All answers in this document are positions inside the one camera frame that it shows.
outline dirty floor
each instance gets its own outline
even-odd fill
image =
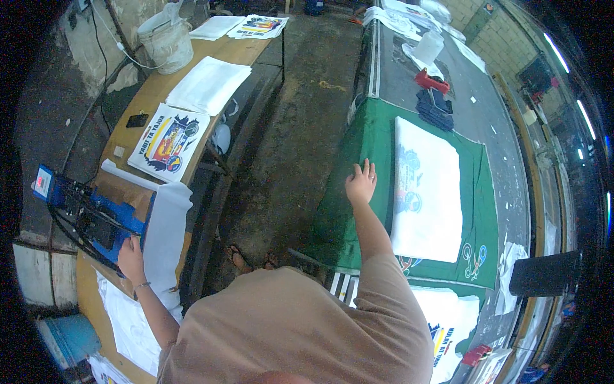
[[[309,232],[331,171],[351,102],[360,49],[359,25],[346,14],[295,14],[286,29],[286,82],[262,119],[262,140],[239,170],[220,223],[222,244],[236,244],[261,267],[272,251],[286,251]],[[225,261],[211,287],[229,284],[236,269]]]

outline hand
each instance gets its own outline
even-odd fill
[[[143,264],[143,253],[139,238],[132,235],[123,241],[122,248],[119,250],[117,265],[122,273],[130,279],[133,286],[147,282],[145,278],[145,266]]]
[[[356,174],[351,174],[346,178],[346,194],[352,206],[359,203],[369,203],[378,182],[378,175],[375,173],[375,164],[369,165],[369,159],[365,159],[364,169],[360,165],[354,164]]]

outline white plastic bag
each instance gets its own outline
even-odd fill
[[[433,15],[435,20],[442,24],[450,24],[452,21],[450,11],[448,11],[448,9],[442,3],[436,0],[420,0],[420,8]]]

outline black folded cloth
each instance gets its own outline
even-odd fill
[[[444,131],[451,131],[454,129],[454,121],[452,120],[452,116],[433,105],[433,101],[428,90],[422,89],[418,91],[416,96],[418,97],[418,105],[416,105],[416,109],[418,110],[418,117],[420,117],[420,119],[441,128]]]

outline wooden table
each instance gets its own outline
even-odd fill
[[[254,64],[260,54],[269,46],[270,43],[270,39],[231,39],[227,36],[221,37],[216,41],[192,40],[194,57],[187,66],[183,67],[181,70],[173,74],[161,75],[155,71],[148,77],[141,89],[137,92],[137,94],[134,96],[134,98],[122,114],[121,118],[119,118],[119,121],[117,122],[117,125],[115,126],[115,129],[112,132],[111,137],[109,138],[103,150],[100,162],[102,163],[102,161],[104,161],[105,159],[110,159],[117,165],[119,169],[162,184],[162,181],[155,179],[153,176],[150,176],[142,171],[139,171],[129,166],[126,162],[128,160],[128,157],[132,154],[132,151],[134,150],[135,146],[137,145],[139,138],[141,137],[147,124],[149,124],[149,121],[151,120],[151,118],[153,118],[155,111],[158,108],[158,105],[165,101],[169,92],[204,57],[211,56],[216,59],[226,61],[228,63],[251,66]],[[282,54],[284,51],[283,45],[284,42],[282,40]],[[150,116],[150,119],[147,121],[145,127],[126,128],[126,123],[130,116],[142,113],[146,113]],[[196,170],[198,169],[200,164],[201,156],[207,149],[207,140],[211,136],[213,128],[215,127],[217,119],[219,117],[220,115],[212,117],[207,127],[207,130],[203,135],[203,138],[196,146],[194,156],[186,167],[186,171],[181,181],[187,186],[191,184],[194,178]],[[241,150],[243,148],[242,146],[236,144],[235,146],[240,147]],[[114,155],[116,147],[124,148],[123,155],[121,157]],[[231,180],[233,175],[232,173],[228,174],[229,169],[225,165],[225,162],[220,162],[220,164],[223,168],[225,168],[225,171],[227,172],[227,174],[224,176],[227,179]],[[96,179],[94,181],[95,184],[98,183],[100,185],[100,182],[104,182],[106,184],[105,186],[99,187],[99,192],[101,192],[103,195],[105,195],[106,193],[105,190],[107,190],[107,192],[109,192],[110,194],[113,192],[117,193],[117,190],[112,189],[115,187],[119,188],[119,185],[115,186],[113,185],[114,182],[110,182],[109,180],[109,175],[106,175],[105,172],[100,172],[96,176]],[[229,183],[227,184],[228,185],[224,186],[226,190],[229,187]],[[124,188],[124,195],[139,194],[138,189],[140,187],[138,186],[132,184],[132,186],[129,187],[132,189],[128,191],[126,191],[125,189],[126,185],[123,185],[122,187]],[[225,200],[225,195],[223,193],[214,193],[214,198],[216,197],[221,197],[223,200]],[[176,276],[178,281],[184,266],[185,255],[190,246],[191,240],[192,234],[186,232],[182,255],[176,269]],[[111,363],[116,366],[117,369],[122,371],[133,382],[154,383],[156,380],[155,377],[149,375],[147,372],[144,372],[139,367],[135,366],[132,362],[130,362],[128,359],[117,353],[113,337],[113,331],[111,328],[111,321],[109,320],[109,317],[104,310],[102,300],[100,298],[100,295],[98,294],[98,284],[96,280],[96,273],[94,271],[94,268],[92,267],[93,265],[96,266],[96,269],[98,270],[104,270],[106,268],[100,263],[97,263],[96,261],[91,259],[88,255],[85,255],[82,251],[79,251],[79,255],[77,256],[77,296],[79,301],[79,310],[90,320],[94,329],[96,330],[96,333],[98,334],[98,337],[100,338],[102,344],[100,353],[107,359],[109,359]],[[109,268],[106,268],[106,272],[106,276],[113,277],[112,271]]]

